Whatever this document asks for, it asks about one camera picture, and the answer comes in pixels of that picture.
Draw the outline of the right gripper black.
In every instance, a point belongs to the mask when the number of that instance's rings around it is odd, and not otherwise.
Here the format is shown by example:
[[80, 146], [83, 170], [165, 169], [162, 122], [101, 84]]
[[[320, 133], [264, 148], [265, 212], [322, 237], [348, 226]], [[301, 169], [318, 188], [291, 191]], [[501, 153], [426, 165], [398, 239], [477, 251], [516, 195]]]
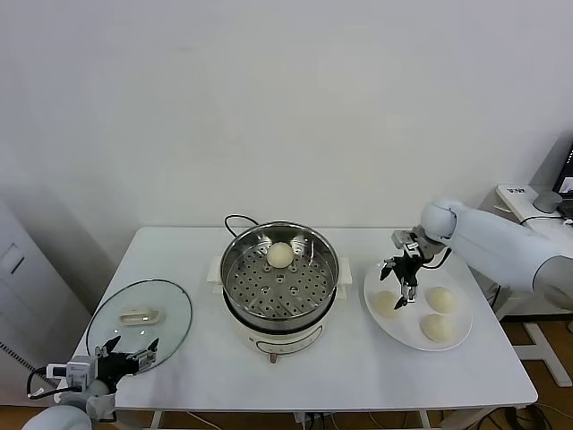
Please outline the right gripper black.
[[381, 267], [380, 280], [385, 280], [394, 271], [395, 266], [396, 277], [402, 285], [401, 297], [394, 306], [394, 309], [398, 310], [415, 302], [418, 286], [416, 274], [423, 266], [423, 258], [419, 255], [403, 254], [397, 258], [385, 260]]

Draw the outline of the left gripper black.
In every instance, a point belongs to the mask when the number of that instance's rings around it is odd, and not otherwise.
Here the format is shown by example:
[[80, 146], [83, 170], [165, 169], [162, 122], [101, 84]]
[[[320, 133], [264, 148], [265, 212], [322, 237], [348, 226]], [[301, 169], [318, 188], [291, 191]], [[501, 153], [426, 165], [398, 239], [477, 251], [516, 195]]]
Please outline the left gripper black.
[[126, 353], [113, 353], [120, 341], [118, 335], [107, 340], [102, 346], [95, 347], [97, 359], [97, 379], [103, 383], [119, 383], [127, 375], [147, 371], [154, 366], [157, 359], [159, 338], [155, 338], [146, 348], [143, 348], [133, 357]]

